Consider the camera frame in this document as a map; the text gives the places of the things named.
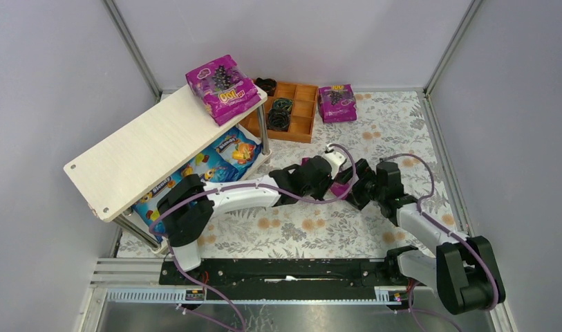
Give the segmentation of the purple candy bag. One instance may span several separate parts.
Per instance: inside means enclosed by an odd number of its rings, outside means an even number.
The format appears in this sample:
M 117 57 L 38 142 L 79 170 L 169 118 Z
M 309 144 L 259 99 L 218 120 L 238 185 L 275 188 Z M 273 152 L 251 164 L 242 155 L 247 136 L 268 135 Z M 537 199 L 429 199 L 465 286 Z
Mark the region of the purple candy bag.
M 318 109 L 324 123 L 357 119 L 356 99 L 350 84 L 318 88 Z
M 222 126 L 261 101 L 258 87 L 231 55 L 224 55 L 186 73 L 192 93 Z
M 338 182 L 334 182 L 330 187 L 329 187 L 329 192 L 331 194 L 333 194 L 334 196 L 338 197 L 343 195 L 344 193 L 348 192 L 348 188 L 349 188 L 349 182 L 346 182 L 344 184 L 342 183 L 338 183 Z

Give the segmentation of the blue candy bag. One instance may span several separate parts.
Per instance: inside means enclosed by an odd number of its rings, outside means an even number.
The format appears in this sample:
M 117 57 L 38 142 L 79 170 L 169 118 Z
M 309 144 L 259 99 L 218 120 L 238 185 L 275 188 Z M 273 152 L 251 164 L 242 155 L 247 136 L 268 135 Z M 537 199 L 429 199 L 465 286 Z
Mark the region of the blue candy bag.
M 238 127 L 229 129 L 216 139 L 211 147 L 238 170 L 240 177 L 252 166 L 261 153 L 261 144 L 248 138 Z
M 235 181 L 238 176 L 238 170 L 211 148 L 201 151 L 178 172 L 182 178 L 197 174 L 202 181 L 215 183 Z
M 160 216 L 158 211 L 159 200 L 168 194 L 181 179 L 180 175 L 168 176 L 131 206 L 147 226 L 150 226 Z

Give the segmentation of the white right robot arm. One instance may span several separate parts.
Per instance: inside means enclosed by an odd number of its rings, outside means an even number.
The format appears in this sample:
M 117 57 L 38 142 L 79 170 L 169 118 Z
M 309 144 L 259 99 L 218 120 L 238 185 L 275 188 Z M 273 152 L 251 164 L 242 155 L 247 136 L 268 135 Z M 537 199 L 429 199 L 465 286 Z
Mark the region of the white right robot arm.
M 382 161 L 372 169 L 360 159 L 355 167 L 338 172 L 335 184 L 358 210 L 375 202 L 384 218 L 431 252 L 426 255 L 413 246 L 389 250 L 385 261 L 391 274 L 432 288 L 453 315 L 491 309 L 505 301 L 491 243 L 482 236 L 455 232 L 421 209 L 420 200 L 406 193 L 396 163 Z

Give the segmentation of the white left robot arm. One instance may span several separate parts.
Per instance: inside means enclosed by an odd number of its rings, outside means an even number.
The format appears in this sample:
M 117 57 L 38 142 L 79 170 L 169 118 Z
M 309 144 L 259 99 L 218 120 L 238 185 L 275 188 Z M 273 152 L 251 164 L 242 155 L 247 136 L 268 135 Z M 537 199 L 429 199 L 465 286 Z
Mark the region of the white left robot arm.
M 156 206 L 174 259 L 185 272 L 199 267 L 197 240 L 215 216 L 292 205 L 301 199 L 322 201 L 344 162 L 344 155 L 332 150 L 253 180 L 213 183 L 197 174 L 184 177 Z

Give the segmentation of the white wooden two-tier shelf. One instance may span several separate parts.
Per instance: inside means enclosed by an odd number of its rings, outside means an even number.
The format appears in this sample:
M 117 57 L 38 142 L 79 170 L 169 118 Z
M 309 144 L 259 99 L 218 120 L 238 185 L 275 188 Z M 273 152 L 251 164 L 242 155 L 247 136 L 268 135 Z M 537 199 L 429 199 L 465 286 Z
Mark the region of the white wooden two-tier shelf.
M 114 222 L 154 253 L 165 247 L 134 216 L 125 216 L 144 194 L 252 112 L 265 117 L 268 95 L 219 126 L 187 85 L 145 111 L 64 166 L 66 175 L 105 223 Z

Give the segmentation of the floral patterned table mat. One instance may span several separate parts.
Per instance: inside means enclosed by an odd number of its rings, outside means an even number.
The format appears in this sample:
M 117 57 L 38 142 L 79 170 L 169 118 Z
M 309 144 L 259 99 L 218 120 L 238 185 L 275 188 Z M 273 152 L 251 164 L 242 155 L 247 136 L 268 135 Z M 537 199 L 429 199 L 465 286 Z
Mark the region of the floral patterned table mat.
M 271 158 L 254 173 L 268 172 L 315 156 L 326 144 L 345 146 L 355 159 L 375 166 L 394 156 L 405 190 L 427 195 L 422 207 L 456 228 L 442 168 L 435 156 L 419 95 L 414 91 L 358 93 L 357 119 L 313 123 L 311 143 L 271 140 Z M 254 208 L 212 219 L 198 239 L 204 258 L 380 258 L 391 248 L 420 242 L 386 220 L 375 204 L 356 210 L 344 201 Z

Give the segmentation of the black coiled item bottom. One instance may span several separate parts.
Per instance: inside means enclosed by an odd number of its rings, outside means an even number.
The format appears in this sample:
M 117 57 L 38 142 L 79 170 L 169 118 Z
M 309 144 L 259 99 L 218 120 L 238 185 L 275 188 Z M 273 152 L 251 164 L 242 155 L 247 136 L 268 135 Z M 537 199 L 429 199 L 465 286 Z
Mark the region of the black coiled item bottom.
M 273 131 L 288 131 L 290 127 L 290 114 L 284 110 L 273 109 L 267 118 L 267 129 Z

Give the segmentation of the black coiled item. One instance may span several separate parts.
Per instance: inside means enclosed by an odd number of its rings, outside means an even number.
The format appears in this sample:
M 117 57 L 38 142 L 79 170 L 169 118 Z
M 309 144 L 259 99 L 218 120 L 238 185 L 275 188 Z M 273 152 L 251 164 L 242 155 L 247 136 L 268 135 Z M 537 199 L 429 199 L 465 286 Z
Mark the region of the black coiled item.
M 294 102 L 289 98 L 277 98 L 273 101 L 271 109 L 278 109 L 291 114 Z
M 267 129 L 273 131 L 288 131 L 290 127 L 290 114 L 284 110 L 273 109 L 267 118 Z
M 261 78 L 255 79 L 254 83 L 263 91 L 267 93 L 268 96 L 272 97 L 275 95 L 277 90 L 277 81 L 272 78 Z

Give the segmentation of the black coiled item middle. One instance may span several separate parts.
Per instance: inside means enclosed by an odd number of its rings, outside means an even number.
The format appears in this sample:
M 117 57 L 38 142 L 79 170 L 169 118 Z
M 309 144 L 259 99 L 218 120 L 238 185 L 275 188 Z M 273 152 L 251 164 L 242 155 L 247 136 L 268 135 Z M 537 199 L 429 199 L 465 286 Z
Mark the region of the black coiled item middle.
M 278 109 L 291 114 L 294 102 L 289 98 L 277 98 L 273 101 L 271 109 Z

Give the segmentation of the black coiled item top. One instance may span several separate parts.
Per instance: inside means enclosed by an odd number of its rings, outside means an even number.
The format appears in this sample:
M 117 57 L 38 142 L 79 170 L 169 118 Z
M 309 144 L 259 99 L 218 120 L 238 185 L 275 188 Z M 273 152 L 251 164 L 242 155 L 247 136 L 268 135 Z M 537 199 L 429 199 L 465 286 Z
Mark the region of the black coiled item top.
M 267 93 L 268 96 L 272 97 L 275 95 L 277 90 L 277 81 L 272 78 L 261 78 L 255 79 L 254 83 L 263 91 Z

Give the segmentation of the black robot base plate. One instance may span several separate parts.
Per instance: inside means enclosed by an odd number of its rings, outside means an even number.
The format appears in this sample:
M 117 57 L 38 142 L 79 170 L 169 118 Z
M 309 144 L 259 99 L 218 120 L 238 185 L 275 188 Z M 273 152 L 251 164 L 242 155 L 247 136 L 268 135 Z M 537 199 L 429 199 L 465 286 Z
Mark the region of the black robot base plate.
M 222 299 L 231 292 L 250 295 L 281 291 L 329 294 L 376 287 L 406 297 L 411 284 L 383 259 L 204 259 L 182 274 L 172 260 L 162 263 L 161 286 L 209 286 Z

